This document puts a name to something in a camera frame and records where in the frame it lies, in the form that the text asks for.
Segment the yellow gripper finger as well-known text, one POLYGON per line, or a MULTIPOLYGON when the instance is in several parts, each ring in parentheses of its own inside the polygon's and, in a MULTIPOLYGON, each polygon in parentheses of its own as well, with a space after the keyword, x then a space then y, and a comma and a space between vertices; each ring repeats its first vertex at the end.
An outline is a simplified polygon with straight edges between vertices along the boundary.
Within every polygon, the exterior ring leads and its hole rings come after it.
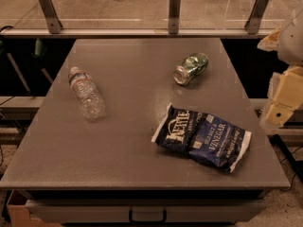
POLYGON ((264 37, 257 45, 257 48, 263 51, 277 51, 278 39, 280 35, 280 26, 277 27, 268 36, 264 37))
POLYGON ((277 130, 303 105, 303 67, 291 65, 282 74, 274 72, 259 124, 264 130, 277 130))

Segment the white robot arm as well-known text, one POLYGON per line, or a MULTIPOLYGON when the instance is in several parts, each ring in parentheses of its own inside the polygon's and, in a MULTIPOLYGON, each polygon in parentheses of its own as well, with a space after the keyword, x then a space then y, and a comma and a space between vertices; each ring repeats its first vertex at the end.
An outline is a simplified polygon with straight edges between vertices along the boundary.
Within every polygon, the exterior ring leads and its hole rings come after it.
POLYGON ((266 130, 282 128, 303 104, 303 5, 300 4, 271 34, 258 43, 258 49, 276 51, 289 67, 274 72, 269 81, 266 103, 259 124, 266 130))

